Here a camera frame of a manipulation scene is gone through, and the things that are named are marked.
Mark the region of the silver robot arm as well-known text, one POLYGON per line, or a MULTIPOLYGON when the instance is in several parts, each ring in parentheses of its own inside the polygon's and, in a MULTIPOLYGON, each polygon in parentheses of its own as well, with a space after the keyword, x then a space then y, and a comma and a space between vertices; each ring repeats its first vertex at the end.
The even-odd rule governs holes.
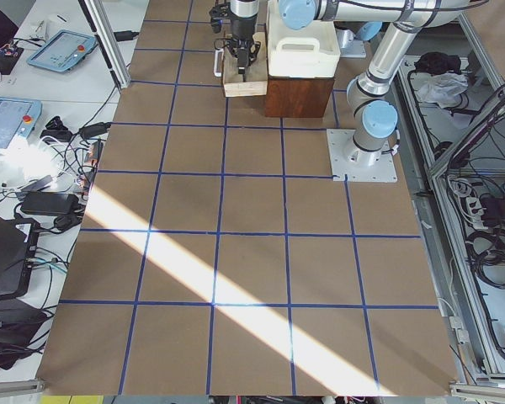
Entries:
POLYGON ((280 1, 279 14, 294 30, 313 21, 388 23, 367 69, 347 90, 348 104, 356 118, 352 138, 343 147, 344 158, 358 167, 380 159, 382 148, 398 121, 395 108, 383 97, 401 65, 403 56, 424 28, 439 27, 484 1, 280 1))
POLYGON ((257 60, 261 43, 253 36, 256 33, 259 1, 215 1, 209 11, 210 26, 215 34, 222 29, 222 22, 230 22, 231 33, 214 41, 216 51, 227 49, 237 60, 237 73, 246 81, 247 69, 257 60))

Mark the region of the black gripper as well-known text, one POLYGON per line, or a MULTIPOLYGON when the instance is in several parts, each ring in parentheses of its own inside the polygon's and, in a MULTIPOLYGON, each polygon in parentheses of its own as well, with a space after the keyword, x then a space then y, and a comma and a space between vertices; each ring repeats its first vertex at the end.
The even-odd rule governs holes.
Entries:
POLYGON ((230 54, 237 59, 237 72, 239 77, 245 82, 246 71, 249 63, 257 60, 261 49, 261 43, 254 39, 239 40, 231 36, 220 37, 214 40, 214 48, 227 49, 230 54))

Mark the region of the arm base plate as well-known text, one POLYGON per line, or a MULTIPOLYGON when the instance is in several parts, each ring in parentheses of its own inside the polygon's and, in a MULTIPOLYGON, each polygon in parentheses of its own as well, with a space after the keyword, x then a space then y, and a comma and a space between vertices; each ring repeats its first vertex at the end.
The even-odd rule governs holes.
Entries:
POLYGON ((388 140, 378 151, 363 151, 354 144, 354 130, 328 129, 327 145, 332 179, 355 183, 396 183, 394 157, 388 140))

